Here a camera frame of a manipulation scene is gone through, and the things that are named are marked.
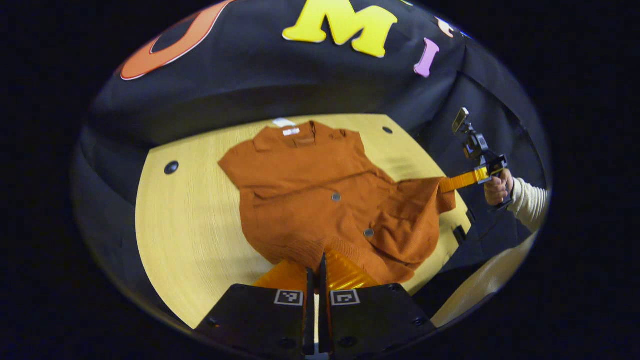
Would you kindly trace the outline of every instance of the orange letter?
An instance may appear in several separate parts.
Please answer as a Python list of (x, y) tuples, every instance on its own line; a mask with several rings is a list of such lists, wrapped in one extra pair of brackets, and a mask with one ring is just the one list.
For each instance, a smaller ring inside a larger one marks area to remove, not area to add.
[(123, 80), (138, 79), (153, 70), (178, 60), (182, 55), (190, 52), (207, 37), (222, 10), (233, 1), (235, 0), (226, 0), (202, 10), (202, 12), (198, 14), (198, 17), (191, 23), (186, 34), (170, 47), (157, 53), (152, 53), (151, 49), (154, 48), (154, 45), (160, 37), (143, 46), (125, 62), (120, 77)]

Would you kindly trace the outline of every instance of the person's arm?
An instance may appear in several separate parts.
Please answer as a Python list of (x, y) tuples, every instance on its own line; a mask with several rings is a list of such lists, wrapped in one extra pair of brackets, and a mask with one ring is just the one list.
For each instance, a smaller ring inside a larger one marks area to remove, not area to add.
[(500, 204), (507, 191), (513, 199), (507, 209), (532, 233), (538, 230), (547, 214), (550, 200), (548, 191), (531, 186), (523, 179), (513, 178), (509, 169), (504, 169), (500, 178), (494, 176), (484, 185), (484, 197), (491, 206)]

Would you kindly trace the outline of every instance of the black background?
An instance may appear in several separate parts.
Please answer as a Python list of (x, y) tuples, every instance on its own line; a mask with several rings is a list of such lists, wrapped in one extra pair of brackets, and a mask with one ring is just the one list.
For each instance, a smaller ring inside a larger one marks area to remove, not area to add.
[[(117, 292), (80, 240), (68, 198), (70, 154), (92, 97), (139, 46), (208, 5), (22, 2), (6, 21), (6, 98), (15, 111), (4, 134), (15, 153), (3, 157), (19, 176), (4, 173), (11, 252), (2, 358), (219, 358)], [(554, 198), (541, 238), (508, 285), (413, 355), (630, 357), (633, 307), (619, 299), (631, 282), (616, 281), (630, 277), (633, 246), (616, 223), (629, 225), (637, 206), (621, 201), (633, 182), (622, 174), (627, 159), (612, 151), (630, 140), (630, 114), (612, 112), (629, 109), (616, 103), (630, 87), (618, 65), (625, 52), (613, 46), (625, 23), (593, 3), (428, 6), (495, 53), (537, 104), (552, 142)]]

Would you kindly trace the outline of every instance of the wooden table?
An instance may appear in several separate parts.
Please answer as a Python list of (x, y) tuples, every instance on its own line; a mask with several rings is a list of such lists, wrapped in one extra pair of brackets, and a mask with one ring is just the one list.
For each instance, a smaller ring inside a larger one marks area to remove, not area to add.
[[(358, 131), (369, 159), (396, 181), (444, 176), (424, 149), (386, 115), (321, 115), (332, 128)], [(167, 306), (192, 329), (233, 284), (253, 284), (273, 268), (246, 241), (240, 223), (240, 192), (218, 161), (233, 146), (252, 139), (270, 120), (211, 131), (149, 151), (138, 188), (136, 236), (140, 257)], [(393, 130), (392, 134), (383, 127)], [(178, 161), (177, 171), (164, 173)], [(452, 230), (471, 224), (456, 192), (456, 209), (440, 217), (433, 255), (403, 284), (414, 294), (431, 280), (458, 248)]]

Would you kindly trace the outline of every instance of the orange shirt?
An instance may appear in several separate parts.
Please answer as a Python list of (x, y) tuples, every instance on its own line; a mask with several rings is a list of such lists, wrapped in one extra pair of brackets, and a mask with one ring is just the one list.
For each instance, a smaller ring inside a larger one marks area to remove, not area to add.
[(438, 243), (440, 214), (456, 207), (438, 188), (444, 177), (397, 183), (369, 161), (360, 133), (314, 121), (266, 127), (219, 164), (240, 189), (246, 239), (269, 262), (317, 271), (330, 247), (380, 284), (413, 277)]

